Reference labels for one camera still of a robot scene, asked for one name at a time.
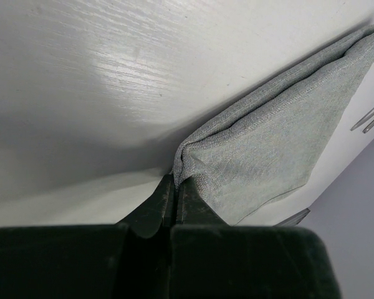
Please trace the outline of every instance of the fabric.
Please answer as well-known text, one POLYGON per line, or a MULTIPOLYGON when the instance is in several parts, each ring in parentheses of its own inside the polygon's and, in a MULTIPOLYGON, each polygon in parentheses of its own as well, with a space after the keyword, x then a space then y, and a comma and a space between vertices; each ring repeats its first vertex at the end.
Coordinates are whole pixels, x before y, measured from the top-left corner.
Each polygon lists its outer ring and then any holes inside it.
POLYGON ((182 142, 176 187, 193 177, 228 224, 302 187, 374 62, 366 26, 259 87, 182 142))

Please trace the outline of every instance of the cloth fold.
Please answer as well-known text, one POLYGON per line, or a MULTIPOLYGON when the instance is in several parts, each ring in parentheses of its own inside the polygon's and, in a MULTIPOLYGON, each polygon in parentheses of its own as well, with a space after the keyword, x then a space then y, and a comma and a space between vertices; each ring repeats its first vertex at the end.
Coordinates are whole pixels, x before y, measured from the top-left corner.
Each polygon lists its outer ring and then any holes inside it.
POLYGON ((231 225, 287 197, 308 181, 373 62, 370 25, 265 83, 182 142, 176 187, 193 177, 231 225))

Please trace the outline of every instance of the metal tweezers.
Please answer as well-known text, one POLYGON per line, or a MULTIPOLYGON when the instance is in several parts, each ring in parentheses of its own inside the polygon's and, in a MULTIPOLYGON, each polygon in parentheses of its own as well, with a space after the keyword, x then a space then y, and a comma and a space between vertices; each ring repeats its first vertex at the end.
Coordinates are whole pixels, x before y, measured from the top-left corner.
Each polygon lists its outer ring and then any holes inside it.
MULTIPOLYGON (((356 130, 359 126, 367 122, 373 116, 374 116, 374 108, 371 109, 365 116, 363 116, 362 119, 360 119, 357 123, 355 123, 355 125, 350 129, 350 131, 356 130)), ((365 129, 363 130, 363 133, 364 134, 367 133, 373 127, 374 127, 374 120, 368 126, 365 127, 365 129)))

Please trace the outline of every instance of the white wooden surface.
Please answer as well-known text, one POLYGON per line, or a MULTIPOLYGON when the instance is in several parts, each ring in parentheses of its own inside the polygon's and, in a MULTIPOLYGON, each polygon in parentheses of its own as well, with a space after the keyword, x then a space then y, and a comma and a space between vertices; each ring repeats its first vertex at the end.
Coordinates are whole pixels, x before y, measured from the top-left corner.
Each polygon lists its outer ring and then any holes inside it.
MULTIPOLYGON (((200 124, 368 22, 374 0, 0 0, 0 225, 117 221, 200 124)), ((374 103, 373 78, 336 132, 350 143, 334 138, 322 156, 321 183, 247 224, 306 206, 374 137, 347 135, 374 103)))

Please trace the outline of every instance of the gray cloth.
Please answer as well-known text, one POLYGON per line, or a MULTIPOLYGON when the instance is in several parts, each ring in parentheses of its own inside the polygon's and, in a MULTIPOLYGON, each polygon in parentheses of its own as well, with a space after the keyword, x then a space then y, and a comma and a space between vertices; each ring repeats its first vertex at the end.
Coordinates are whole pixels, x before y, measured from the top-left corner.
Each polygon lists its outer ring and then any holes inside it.
POLYGON ((370 25, 259 87, 182 142, 176 187, 193 177, 231 225, 285 198, 308 181, 373 62, 370 25))

